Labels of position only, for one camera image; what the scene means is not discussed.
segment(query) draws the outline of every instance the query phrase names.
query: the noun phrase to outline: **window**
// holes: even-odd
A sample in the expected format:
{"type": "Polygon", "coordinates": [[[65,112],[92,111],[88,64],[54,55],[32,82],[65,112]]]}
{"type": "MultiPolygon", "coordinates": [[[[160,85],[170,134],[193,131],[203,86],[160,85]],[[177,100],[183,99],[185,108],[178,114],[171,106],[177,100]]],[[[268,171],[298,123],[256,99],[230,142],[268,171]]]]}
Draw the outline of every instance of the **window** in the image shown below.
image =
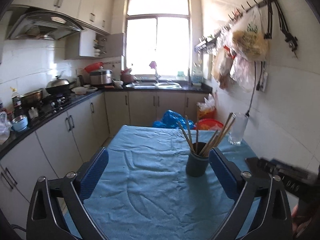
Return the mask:
{"type": "Polygon", "coordinates": [[[188,0],[129,0],[126,65],[132,74],[188,74],[190,65],[188,0]]]}

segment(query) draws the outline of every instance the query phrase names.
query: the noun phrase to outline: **blue tablecloth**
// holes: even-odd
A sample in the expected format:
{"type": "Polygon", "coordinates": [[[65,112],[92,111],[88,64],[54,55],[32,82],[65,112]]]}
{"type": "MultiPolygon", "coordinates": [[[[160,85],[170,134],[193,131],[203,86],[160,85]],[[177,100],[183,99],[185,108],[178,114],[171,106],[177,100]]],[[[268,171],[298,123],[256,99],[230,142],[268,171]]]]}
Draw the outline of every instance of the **blue tablecloth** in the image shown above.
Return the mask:
{"type": "MultiPolygon", "coordinates": [[[[212,134],[199,131],[199,141],[212,134]]],[[[233,146],[227,137],[219,149],[241,171],[249,170],[245,158],[256,156],[244,141],[233,146]]],[[[180,130],[123,126],[108,153],[109,163],[84,206],[109,239],[208,239],[234,203],[210,165],[202,177],[186,175],[189,147],[180,130]]],[[[257,206],[255,201],[239,236],[248,231],[257,206]]],[[[79,236],[69,213],[65,219],[79,236]]]]}

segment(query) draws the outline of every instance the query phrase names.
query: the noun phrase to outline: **window frame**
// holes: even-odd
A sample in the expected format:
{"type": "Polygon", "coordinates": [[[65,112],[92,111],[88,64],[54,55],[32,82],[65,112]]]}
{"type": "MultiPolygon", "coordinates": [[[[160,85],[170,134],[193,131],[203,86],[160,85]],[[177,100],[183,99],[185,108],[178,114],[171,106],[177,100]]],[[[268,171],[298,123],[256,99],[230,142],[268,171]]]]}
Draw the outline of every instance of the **window frame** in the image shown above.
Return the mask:
{"type": "MultiPolygon", "coordinates": [[[[191,75],[191,62],[192,62],[192,23],[191,23],[191,3],[190,0],[188,0],[188,15],[183,15],[183,14],[139,14],[139,15],[128,15],[128,7],[129,7],[129,0],[126,0],[126,9],[125,9],[125,25],[124,25],[124,30],[125,30],[125,53],[127,53],[127,28],[128,28],[128,20],[135,20],[135,19],[147,19],[147,18],[154,18],[156,19],[156,29],[158,32],[158,18],[159,17],[173,17],[173,18],[185,18],[188,19],[188,24],[189,24],[189,63],[188,63],[188,75],[185,76],[183,80],[188,80],[190,75],[191,75]]],[[[125,57],[124,60],[124,66],[126,68],[127,66],[127,59],[125,57]]],[[[150,76],[149,74],[137,74],[135,76],[138,77],[143,77],[143,76],[150,76]]],[[[179,79],[177,76],[171,76],[171,75],[161,75],[164,79],[171,79],[171,80],[177,80],[179,79]]]]}

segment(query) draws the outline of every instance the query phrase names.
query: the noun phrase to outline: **range hood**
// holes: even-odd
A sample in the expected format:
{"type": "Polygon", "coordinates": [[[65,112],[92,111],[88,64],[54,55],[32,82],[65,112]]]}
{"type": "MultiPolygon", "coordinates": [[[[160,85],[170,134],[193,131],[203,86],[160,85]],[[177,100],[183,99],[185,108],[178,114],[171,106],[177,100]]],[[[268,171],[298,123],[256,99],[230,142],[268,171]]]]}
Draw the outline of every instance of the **range hood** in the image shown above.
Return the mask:
{"type": "Polygon", "coordinates": [[[9,40],[59,40],[83,28],[72,18],[53,11],[36,10],[20,16],[8,34],[9,40]]]}

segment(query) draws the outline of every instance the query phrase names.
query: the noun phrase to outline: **metal bolt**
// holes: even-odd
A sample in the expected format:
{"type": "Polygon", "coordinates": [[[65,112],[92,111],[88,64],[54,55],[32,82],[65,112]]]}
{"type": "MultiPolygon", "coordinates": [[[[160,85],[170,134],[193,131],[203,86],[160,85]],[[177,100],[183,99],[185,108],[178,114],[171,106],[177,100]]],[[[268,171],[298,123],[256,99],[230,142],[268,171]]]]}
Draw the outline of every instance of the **metal bolt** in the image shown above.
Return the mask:
{"type": "Polygon", "coordinates": [[[241,175],[244,176],[244,177],[247,178],[247,179],[251,178],[251,176],[252,176],[251,173],[248,172],[248,171],[242,172],[241,175]]]}
{"type": "Polygon", "coordinates": [[[42,182],[42,181],[44,181],[45,180],[45,176],[40,176],[39,178],[38,178],[38,181],[39,182],[42,182]]]}
{"type": "Polygon", "coordinates": [[[281,178],[278,175],[273,176],[275,181],[281,181],[281,178]]]}
{"type": "Polygon", "coordinates": [[[67,173],[66,176],[67,176],[68,179],[72,179],[74,176],[76,176],[76,173],[71,171],[71,172],[67,173]]]}

